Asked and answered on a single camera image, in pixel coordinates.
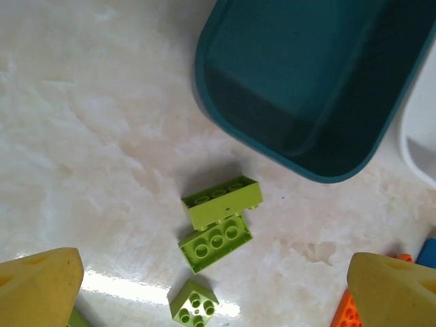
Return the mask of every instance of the green 2x4 brick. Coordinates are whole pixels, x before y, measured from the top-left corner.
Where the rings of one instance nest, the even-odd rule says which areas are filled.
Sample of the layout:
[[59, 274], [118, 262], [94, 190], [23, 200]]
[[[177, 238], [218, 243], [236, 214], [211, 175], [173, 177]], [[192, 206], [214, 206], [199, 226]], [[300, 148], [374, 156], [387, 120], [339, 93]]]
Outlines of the green 2x4 brick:
[[210, 266], [252, 239], [242, 215], [214, 223], [203, 232], [195, 232], [178, 244], [194, 274]]
[[172, 319], [186, 327], [203, 327], [218, 304], [211, 290], [188, 280], [170, 304]]
[[195, 230], [205, 230], [217, 221], [254, 209], [262, 202], [259, 183], [240, 176], [182, 199]]

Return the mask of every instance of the green building block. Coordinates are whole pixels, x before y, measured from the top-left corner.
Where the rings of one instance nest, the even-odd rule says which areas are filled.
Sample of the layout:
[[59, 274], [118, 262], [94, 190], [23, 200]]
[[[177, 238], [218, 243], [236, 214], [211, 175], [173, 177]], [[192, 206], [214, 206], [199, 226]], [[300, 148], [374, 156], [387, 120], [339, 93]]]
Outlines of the green building block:
[[74, 307], [69, 317], [67, 327], [91, 327], [91, 325], [88, 324], [79, 311]]
[[205, 230], [208, 225], [239, 214], [245, 209], [257, 208], [262, 200], [259, 183], [240, 176], [183, 198], [182, 202], [191, 217], [194, 229]]
[[214, 223], [205, 231], [197, 231], [182, 240], [182, 250], [194, 274], [244, 245], [253, 237], [242, 215]]
[[175, 322], [186, 327], [203, 327], [218, 304], [211, 290], [188, 279], [170, 304], [171, 316]]

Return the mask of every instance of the white container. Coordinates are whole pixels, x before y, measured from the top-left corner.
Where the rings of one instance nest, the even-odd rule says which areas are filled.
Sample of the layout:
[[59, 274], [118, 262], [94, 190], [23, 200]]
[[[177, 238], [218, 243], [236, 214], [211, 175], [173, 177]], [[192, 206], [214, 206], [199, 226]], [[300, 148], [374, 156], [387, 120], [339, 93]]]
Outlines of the white container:
[[408, 181], [436, 189], [435, 42], [374, 160]]

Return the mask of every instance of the toy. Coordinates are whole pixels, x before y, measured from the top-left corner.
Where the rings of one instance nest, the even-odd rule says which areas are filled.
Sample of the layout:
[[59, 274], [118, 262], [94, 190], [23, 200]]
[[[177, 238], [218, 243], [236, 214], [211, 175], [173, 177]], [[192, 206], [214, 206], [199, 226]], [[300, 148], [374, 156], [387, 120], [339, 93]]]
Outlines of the toy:
[[186, 327], [203, 327], [218, 305], [211, 290], [189, 279], [170, 303], [171, 316]]
[[66, 326], [82, 279], [77, 249], [0, 264], [0, 326]]
[[356, 253], [349, 290], [367, 327], [433, 327], [436, 270], [372, 253]]
[[83, 318], [76, 308], [73, 308], [68, 320], [67, 327], [90, 327], [91, 325]]
[[[413, 262], [410, 254], [400, 254], [399, 260], [406, 262]], [[338, 309], [333, 317], [330, 327], [362, 327], [359, 313], [354, 304], [353, 296], [349, 290], [345, 290], [342, 299], [339, 303]]]
[[242, 215], [214, 223], [203, 232], [195, 232], [178, 244], [194, 274], [210, 266], [252, 239]]
[[436, 269], [436, 239], [429, 238], [425, 241], [416, 263]]
[[212, 187], [182, 199], [195, 230], [225, 218], [254, 209], [262, 202], [259, 183], [240, 176], [224, 184]]

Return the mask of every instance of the yellow plastic piece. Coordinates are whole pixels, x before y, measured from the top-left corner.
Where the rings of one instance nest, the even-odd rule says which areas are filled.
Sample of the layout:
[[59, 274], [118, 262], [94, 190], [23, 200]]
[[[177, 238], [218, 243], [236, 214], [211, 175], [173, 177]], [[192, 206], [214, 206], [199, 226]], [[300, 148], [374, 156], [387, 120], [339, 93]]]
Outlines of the yellow plastic piece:
[[436, 326], [436, 270], [356, 253], [348, 286], [364, 327]]
[[0, 326], [66, 327], [82, 279], [77, 249], [0, 264]]

